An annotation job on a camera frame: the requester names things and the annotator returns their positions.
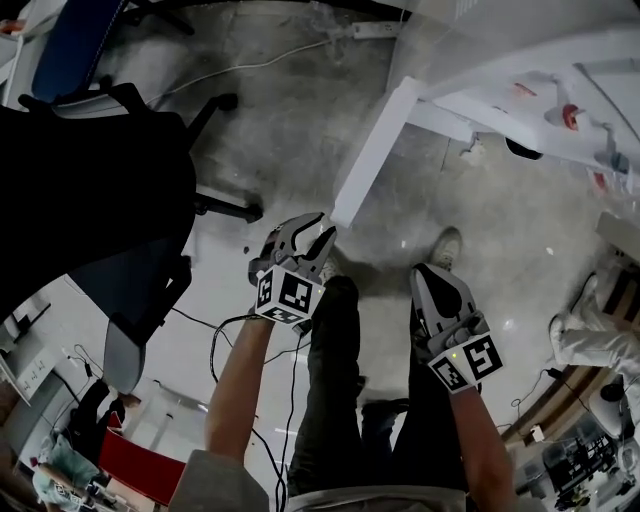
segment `gray shirt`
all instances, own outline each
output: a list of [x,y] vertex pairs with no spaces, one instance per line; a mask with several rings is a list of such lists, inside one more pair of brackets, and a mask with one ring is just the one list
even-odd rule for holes
[[[330,489],[295,496],[288,512],[464,512],[465,493],[401,485]],[[520,498],[512,510],[542,512],[538,500]],[[194,450],[169,504],[169,512],[268,512],[269,497],[233,459]]]

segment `office chair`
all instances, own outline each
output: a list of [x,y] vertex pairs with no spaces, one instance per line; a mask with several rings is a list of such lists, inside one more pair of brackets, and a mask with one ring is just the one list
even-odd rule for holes
[[0,172],[0,320],[69,273],[109,318],[104,378],[128,393],[147,341],[191,282],[181,252],[195,215],[254,222],[262,211],[195,192],[189,149],[216,108],[235,108],[235,95],[209,100],[189,127],[174,112],[148,109],[132,84],[110,95],[129,113],[63,119],[28,96],[20,102],[29,112],[0,108],[10,127]]
[[[125,10],[131,2],[137,8]],[[111,79],[103,77],[100,90],[90,91],[105,43],[120,23],[139,24],[154,14],[186,35],[193,28],[174,14],[169,0],[67,0],[38,62],[31,94],[46,103],[61,105],[104,94]]]

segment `black pants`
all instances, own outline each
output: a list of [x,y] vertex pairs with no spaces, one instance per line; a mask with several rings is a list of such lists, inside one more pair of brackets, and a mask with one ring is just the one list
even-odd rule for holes
[[356,417],[358,290],[334,277],[313,317],[311,387],[288,473],[290,496],[363,485],[418,485],[467,491],[449,394],[411,353],[411,405],[382,480],[370,471]]
[[94,382],[80,400],[78,408],[72,413],[69,425],[63,431],[71,447],[96,466],[100,459],[111,413],[115,412],[120,421],[124,421],[124,404],[122,400],[117,399],[111,402],[109,410],[96,423],[98,407],[107,396],[109,396],[109,387],[102,380]]

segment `person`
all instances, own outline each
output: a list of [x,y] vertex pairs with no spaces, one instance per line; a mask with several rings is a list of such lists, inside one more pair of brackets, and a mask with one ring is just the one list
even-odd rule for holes
[[102,379],[94,382],[72,411],[67,427],[45,438],[32,482],[47,512],[90,508],[92,498],[87,488],[92,482],[102,480],[97,466],[111,413],[115,412],[122,423],[125,408],[137,407],[140,403],[133,395],[118,394],[96,423],[98,407],[108,395],[109,387]]
[[[450,270],[460,248],[459,233],[449,230],[431,263]],[[391,452],[384,433],[397,409],[376,422],[382,443],[373,446],[382,444],[384,467],[370,467],[356,416],[358,290],[331,259],[321,277],[326,290],[313,313],[310,389],[287,475],[288,510],[462,511],[467,492],[480,510],[544,510],[516,496],[511,461],[478,392],[449,395],[413,350],[404,425]],[[242,326],[211,397],[206,449],[191,454],[169,510],[269,510],[267,493],[243,466],[273,325]]]
[[551,319],[549,339],[558,364],[606,367],[622,376],[634,438],[640,443],[640,341],[632,331],[618,330],[613,319],[602,313],[599,297],[610,297],[612,286],[604,283],[607,291],[603,292],[600,280],[598,274],[591,274],[575,304]]

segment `blue chair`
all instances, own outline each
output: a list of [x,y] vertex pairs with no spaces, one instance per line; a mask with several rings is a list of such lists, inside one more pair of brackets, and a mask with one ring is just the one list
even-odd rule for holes
[[[131,3],[137,8],[125,11]],[[67,0],[49,34],[31,84],[32,96],[50,105],[61,105],[104,94],[110,80],[101,81],[100,91],[89,91],[107,38],[119,23],[137,24],[154,14],[187,35],[193,28],[166,11],[167,0]]]

